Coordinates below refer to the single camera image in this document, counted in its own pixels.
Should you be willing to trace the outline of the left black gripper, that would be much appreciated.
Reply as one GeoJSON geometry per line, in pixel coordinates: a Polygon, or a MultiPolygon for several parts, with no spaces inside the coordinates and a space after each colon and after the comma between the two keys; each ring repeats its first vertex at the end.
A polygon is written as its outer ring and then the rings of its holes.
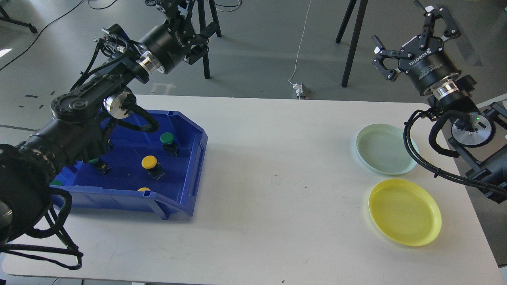
{"type": "MultiPolygon", "coordinates": [[[[166,20],[186,20],[188,6],[188,0],[157,0],[157,9],[163,13],[166,20]]],[[[151,54],[157,71],[168,74],[179,63],[183,61],[187,63],[186,56],[190,52],[190,45],[206,46],[213,35],[222,36],[217,22],[211,22],[196,34],[191,23],[165,21],[150,30],[139,43],[144,54],[147,52],[151,54]]]]}

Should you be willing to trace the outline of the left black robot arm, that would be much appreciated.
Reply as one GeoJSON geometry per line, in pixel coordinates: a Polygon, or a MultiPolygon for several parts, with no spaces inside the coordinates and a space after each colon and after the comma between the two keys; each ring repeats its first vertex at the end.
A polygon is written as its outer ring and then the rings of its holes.
{"type": "Polygon", "coordinates": [[[159,123],[128,84],[145,84],[153,72],[168,74],[181,62],[203,60],[210,78],[210,37],[221,37],[217,7],[202,0],[147,0],[165,16],[141,40],[131,40],[118,24],[103,29],[89,65],[69,92],[52,103],[52,120],[16,146],[1,144],[1,252],[47,261],[69,270],[82,267],[83,253],[64,228],[71,212],[67,190],[50,183],[76,162],[94,162],[111,147],[116,126],[144,133],[159,123]]]}

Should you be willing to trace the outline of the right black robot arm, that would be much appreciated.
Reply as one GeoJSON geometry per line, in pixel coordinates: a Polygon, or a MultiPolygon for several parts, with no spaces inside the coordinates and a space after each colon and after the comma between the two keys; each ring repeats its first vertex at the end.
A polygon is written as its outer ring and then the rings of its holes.
{"type": "Polygon", "coordinates": [[[492,141],[496,126],[506,128],[506,109],[492,103],[481,112],[471,100],[476,81],[462,76],[455,62],[444,50],[444,43],[461,33],[449,9],[444,6],[423,7],[414,4],[424,15],[421,34],[402,45],[400,50],[387,50],[377,36],[373,65],[388,81],[395,81],[400,73],[411,80],[421,96],[427,96],[430,108],[417,110],[406,121],[403,131],[404,146],[409,155],[435,177],[472,186],[496,203],[506,200],[506,147],[480,161],[469,148],[478,148],[492,141]],[[429,132],[429,145],[438,154],[461,157],[470,166],[466,176],[442,170],[426,161],[411,141],[411,128],[420,118],[434,122],[429,132]]]}

